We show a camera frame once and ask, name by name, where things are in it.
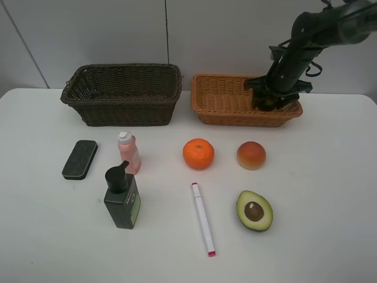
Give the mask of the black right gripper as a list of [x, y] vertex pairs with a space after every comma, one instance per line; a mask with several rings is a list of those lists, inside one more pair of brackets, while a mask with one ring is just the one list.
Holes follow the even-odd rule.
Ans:
[[309, 61], [275, 61], [267, 75], [250, 78], [244, 82], [245, 90], [253, 90], [252, 109], [263, 106], [264, 97], [276, 97], [275, 109], [279, 110], [298, 101], [298, 93], [312, 91], [312, 84], [299, 80]]

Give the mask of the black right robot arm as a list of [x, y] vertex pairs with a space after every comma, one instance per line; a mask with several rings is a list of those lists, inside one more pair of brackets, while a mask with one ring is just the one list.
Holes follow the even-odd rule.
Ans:
[[310, 82], [300, 79], [319, 76], [311, 67], [322, 67], [313, 60], [326, 48], [358, 44], [376, 31], [376, 3], [345, 1], [334, 7], [325, 1], [322, 12], [300, 14], [291, 30], [290, 39], [271, 46], [271, 65], [268, 73], [244, 82], [252, 90], [252, 108], [273, 111], [298, 101], [299, 94], [312, 90]]

